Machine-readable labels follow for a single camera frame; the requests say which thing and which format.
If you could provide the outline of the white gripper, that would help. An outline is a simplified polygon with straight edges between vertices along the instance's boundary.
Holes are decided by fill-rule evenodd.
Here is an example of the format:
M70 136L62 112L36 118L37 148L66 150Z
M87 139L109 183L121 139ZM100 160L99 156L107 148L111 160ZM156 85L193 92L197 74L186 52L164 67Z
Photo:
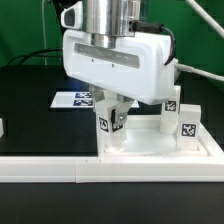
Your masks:
M174 87L174 37L142 22L140 8L139 1L79 1L61 13L67 75L90 84L94 105L105 100L104 89L123 95L115 107L118 125L134 100L160 104Z

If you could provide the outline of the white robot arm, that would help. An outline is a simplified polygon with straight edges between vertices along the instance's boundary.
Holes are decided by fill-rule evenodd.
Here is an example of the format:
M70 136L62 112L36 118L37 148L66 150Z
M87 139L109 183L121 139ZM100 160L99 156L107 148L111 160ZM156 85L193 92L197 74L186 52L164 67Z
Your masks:
M130 102L167 101L174 86L175 36L140 20L141 0L60 0L63 65L68 76L118 94L114 120Z

